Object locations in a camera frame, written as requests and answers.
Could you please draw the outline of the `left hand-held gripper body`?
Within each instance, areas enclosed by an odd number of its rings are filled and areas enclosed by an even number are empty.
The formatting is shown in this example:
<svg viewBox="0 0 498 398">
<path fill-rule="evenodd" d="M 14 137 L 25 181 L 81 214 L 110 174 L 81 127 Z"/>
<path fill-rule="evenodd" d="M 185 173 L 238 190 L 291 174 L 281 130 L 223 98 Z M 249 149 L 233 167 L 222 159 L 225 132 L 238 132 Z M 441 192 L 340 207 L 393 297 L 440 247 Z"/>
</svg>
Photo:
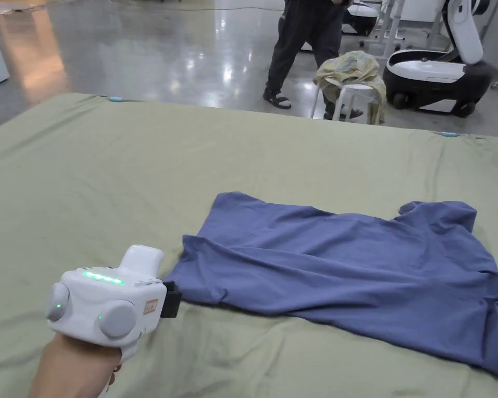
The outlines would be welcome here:
<svg viewBox="0 0 498 398">
<path fill-rule="evenodd" d="M 182 299 L 174 282 L 157 278 L 163 252 L 133 245 L 118 267 L 80 267 L 52 286 L 48 324 L 68 337 L 119 348 L 120 364 L 160 319 L 174 318 Z"/>
</svg>

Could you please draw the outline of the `person's left hand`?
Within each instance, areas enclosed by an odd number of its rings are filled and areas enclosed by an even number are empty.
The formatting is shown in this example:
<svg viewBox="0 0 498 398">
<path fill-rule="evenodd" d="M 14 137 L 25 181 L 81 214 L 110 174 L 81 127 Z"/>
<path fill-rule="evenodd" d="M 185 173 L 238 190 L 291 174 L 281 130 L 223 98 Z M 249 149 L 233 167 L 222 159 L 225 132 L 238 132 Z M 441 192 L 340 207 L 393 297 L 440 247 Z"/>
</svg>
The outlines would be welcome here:
<svg viewBox="0 0 498 398">
<path fill-rule="evenodd" d="M 57 333 L 38 362 L 29 397 L 99 397 L 121 369 L 119 348 L 102 347 Z"/>
</svg>

